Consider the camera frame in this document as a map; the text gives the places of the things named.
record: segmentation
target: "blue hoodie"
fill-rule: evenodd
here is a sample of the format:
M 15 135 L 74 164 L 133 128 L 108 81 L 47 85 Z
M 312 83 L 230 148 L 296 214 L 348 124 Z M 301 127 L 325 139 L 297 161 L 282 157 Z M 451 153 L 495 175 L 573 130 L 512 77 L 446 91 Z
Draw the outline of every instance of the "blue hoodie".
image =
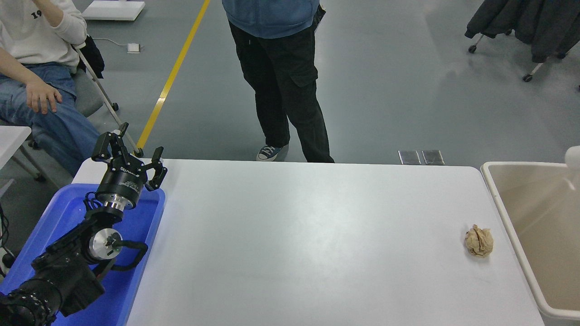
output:
M 312 25 L 320 0 L 222 0 L 227 18 L 260 38 L 296 34 Z

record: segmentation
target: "white sweatshirt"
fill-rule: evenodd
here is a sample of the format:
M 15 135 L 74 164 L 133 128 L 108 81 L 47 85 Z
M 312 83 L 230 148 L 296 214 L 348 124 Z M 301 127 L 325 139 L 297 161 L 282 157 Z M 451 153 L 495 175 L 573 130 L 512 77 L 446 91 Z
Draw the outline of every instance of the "white sweatshirt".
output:
M 75 70 L 78 54 L 70 44 L 82 44 L 86 22 L 72 0 L 50 0 L 63 13 L 52 27 L 31 0 L 0 0 L 0 48 L 20 63 L 58 62 Z

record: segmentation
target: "yellow floor line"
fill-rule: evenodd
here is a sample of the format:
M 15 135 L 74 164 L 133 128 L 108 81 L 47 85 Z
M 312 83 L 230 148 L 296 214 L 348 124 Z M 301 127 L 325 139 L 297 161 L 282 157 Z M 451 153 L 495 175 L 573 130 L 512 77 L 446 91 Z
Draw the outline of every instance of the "yellow floor line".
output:
M 165 99 L 167 98 L 167 94 L 169 94 L 169 91 L 171 90 L 171 86 L 173 86 L 173 82 L 175 81 L 175 77 L 177 76 L 177 73 L 179 72 L 179 69 L 181 68 L 181 65 L 183 63 L 183 59 L 185 59 L 185 56 L 187 55 L 187 51 L 189 50 L 189 47 L 191 46 L 191 42 L 193 41 L 193 37 L 195 36 L 195 33 L 197 32 L 197 28 L 200 26 L 201 20 L 204 18 L 205 11 L 207 10 L 208 5 L 209 5 L 209 1 L 210 0 L 205 0 L 204 4 L 201 6 L 200 13 L 197 15 L 197 19 L 195 20 L 195 23 L 193 24 L 191 31 L 189 32 L 189 35 L 187 36 L 185 44 L 183 44 L 182 50 L 179 53 L 179 57 L 177 57 L 177 61 L 175 61 L 175 64 L 173 65 L 173 69 L 171 70 L 171 73 L 169 74 L 169 78 L 167 78 L 165 86 L 163 87 L 163 90 L 161 91 L 161 95 L 159 96 L 159 99 L 157 100 L 157 103 L 155 104 L 155 107 L 153 108 L 153 112 L 149 116 L 149 120 L 147 121 L 147 124 L 145 125 L 145 128 L 143 129 L 143 132 L 141 133 L 141 137 L 139 137 L 139 141 L 137 142 L 138 148 L 143 148 L 145 146 L 145 143 L 147 142 L 147 139 L 149 138 L 149 134 L 151 134 L 151 130 L 153 129 L 153 126 L 155 125 L 155 122 L 157 121 L 157 117 L 159 116 L 159 113 L 161 112 L 161 108 L 163 107 L 163 104 L 165 103 Z

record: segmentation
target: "white power adapter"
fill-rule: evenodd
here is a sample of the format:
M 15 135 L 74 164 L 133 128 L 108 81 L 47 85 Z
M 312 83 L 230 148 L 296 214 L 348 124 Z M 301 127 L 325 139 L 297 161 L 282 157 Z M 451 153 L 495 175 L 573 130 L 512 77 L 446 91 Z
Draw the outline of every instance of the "white power adapter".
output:
M 127 53 L 141 53 L 141 45 L 139 43 L 127 44 Z

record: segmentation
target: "white sink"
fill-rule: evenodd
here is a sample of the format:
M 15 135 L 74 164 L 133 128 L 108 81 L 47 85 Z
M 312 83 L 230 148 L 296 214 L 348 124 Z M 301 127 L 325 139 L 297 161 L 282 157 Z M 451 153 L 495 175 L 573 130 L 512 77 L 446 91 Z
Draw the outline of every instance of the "white sink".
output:
M 545 321 L 580 325 L 580 172 L 539 162 L 481 172 Z

